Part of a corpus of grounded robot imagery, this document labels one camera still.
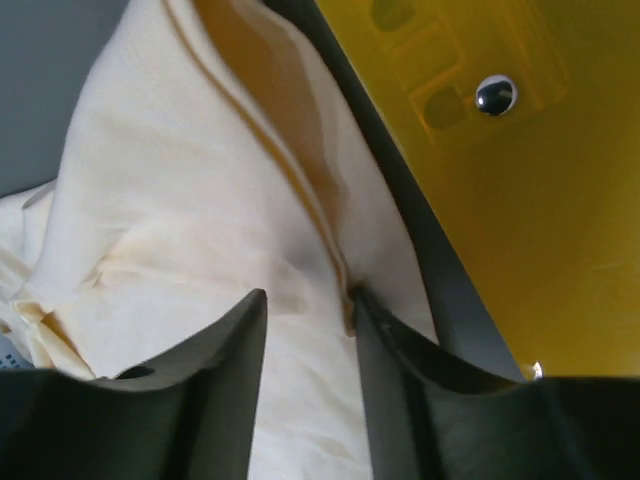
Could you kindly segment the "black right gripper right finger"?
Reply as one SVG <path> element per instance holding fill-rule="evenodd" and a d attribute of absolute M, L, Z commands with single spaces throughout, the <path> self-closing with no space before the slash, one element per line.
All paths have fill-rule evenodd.
<path fill-rule="evenodd" d="M 482 370 L 353 294 L 373 474 L 378 479 L 635 479 L 639 382 Z"/>

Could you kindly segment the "cream yellow t shirt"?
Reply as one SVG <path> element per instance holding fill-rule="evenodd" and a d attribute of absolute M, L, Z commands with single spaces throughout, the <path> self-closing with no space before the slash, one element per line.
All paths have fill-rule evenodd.
<path fill-rule="evenodd" d="M 256 1 L 132 1 L 54 181 L 1 202 L 1 331 L 113 377 L 268 297 L 249 475 L 372 475 L 347 292 L 433 337 L 415 250 L 310 42 Z"/>

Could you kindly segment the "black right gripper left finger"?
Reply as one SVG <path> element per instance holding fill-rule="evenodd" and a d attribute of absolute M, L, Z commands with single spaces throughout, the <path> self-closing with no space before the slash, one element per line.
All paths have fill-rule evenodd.
<path fill-rule="evenodd" d="M 114 379 L 1 373 L 5 479 L 244 479 L 267 327 L 263 290 Z"/>

